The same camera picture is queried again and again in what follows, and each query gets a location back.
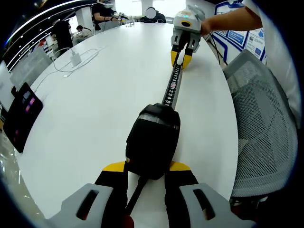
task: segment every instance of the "window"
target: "window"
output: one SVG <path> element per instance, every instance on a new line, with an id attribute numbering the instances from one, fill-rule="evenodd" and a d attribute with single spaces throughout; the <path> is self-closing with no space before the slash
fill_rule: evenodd
<path id="1" fill-rule="evenodd" d="M 165 17 L 174 18 L 186 8 L 186 0 L 153 0 L 153 7 Z"/>
<path id="2" fill-rule="evenodd" d="M 142 15 L 142 0 L 115 0 L 115 9 L 127 16 L 140 16 Z"/>

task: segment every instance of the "chair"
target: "chair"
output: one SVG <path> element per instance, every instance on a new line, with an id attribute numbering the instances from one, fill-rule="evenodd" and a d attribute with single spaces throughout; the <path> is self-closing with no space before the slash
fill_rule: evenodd
<path id="1" fill-rule="evenodd" d="M 297 132 L 287 98 L 271 71 L 248 50 L 225 69 L 237 117 L 238 163 L 233 198 L 282 189 L 297 156 Z"/>

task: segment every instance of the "charger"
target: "charger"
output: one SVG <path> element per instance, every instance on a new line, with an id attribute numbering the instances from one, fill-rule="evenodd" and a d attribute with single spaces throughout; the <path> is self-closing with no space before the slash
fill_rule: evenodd
<path id="1" fill-rule="evenodd" d="M 70 59 L 74 67 L 76 67 L 79 63 L 81 63 L 81 58 L 79 53 L 75 53 L 74 51 L 72 51 L 72 56 Z"/>

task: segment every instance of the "black ruler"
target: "black ruler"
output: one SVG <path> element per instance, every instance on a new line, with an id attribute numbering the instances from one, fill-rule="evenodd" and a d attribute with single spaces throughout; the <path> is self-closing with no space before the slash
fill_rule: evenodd
<path id="1" fill-rule="evenodd" d="M 177 97 L 180 89 L 181 75 L 182 75 L 181 69 L 182 69 L 182 65 L 179 64 L 174 65 L 165 96 L 163 97 L 162 100 L 163 105 L 170 106 L 173 109 L 175 109 L 175 105 L 177 102 Z"/>

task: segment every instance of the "human hand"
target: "human hand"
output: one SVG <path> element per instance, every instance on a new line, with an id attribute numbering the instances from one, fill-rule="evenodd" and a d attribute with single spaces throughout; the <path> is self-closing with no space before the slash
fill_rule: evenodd
<path id="1" fill-rule="evenodd" d="M 200 27 L 200 34 L 202 36 L 208 35 L 211 32 L 211 28 L 210 28 L 210 24 L 208 23 L 208 21 L 203 21 L 201 23 L 201 27 Z"/>
<path id="2" fill-rule="evenodd" d="M 113 17 L 112 21 L 118 21 L 118 19 L 116 17 Z"/>

